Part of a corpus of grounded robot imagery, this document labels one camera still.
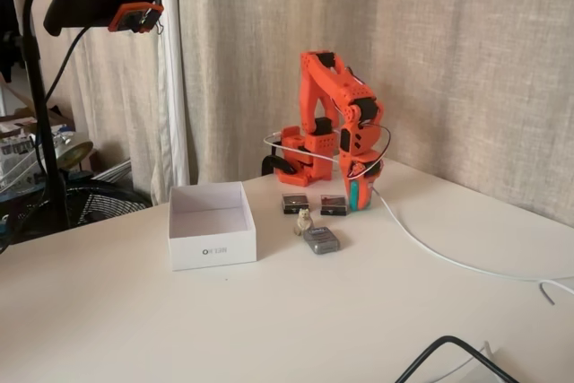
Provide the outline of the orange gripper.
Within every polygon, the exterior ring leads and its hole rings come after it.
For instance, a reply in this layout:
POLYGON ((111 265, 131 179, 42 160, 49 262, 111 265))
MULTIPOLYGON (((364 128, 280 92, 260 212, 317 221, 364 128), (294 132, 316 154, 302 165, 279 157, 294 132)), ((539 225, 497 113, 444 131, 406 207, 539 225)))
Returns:
POLYGON ((354 211, 354 180, 363 181, 363 209, 370 206, 373 182, 379 177, 383 167, 384 152, 369 150, 359 155, 350 155, 343 152, 339 157, 349 210, 354 211))

